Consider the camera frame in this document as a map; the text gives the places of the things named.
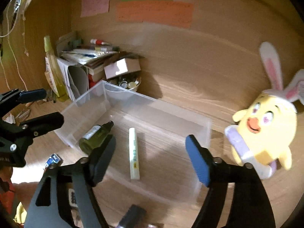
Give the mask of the person left hand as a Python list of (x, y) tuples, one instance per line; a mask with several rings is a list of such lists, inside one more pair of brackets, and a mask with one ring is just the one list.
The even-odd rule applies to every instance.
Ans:
[[(11, 177), (13, 174), (13, 168), (10, 166), (4, 166), (3, 163), (1, 163), (1, 180), (4, 183), (12, 183)], [(17, 198), (20, 200), (22, 205), (26, 210), (28, 210), (31, 199), (33, 197), (33, 194), (36, 191), (38, 182), (23, 182), (19, 184), (13, 184), (13, 187), (15, 188), (15, 192), (17, 195)]]

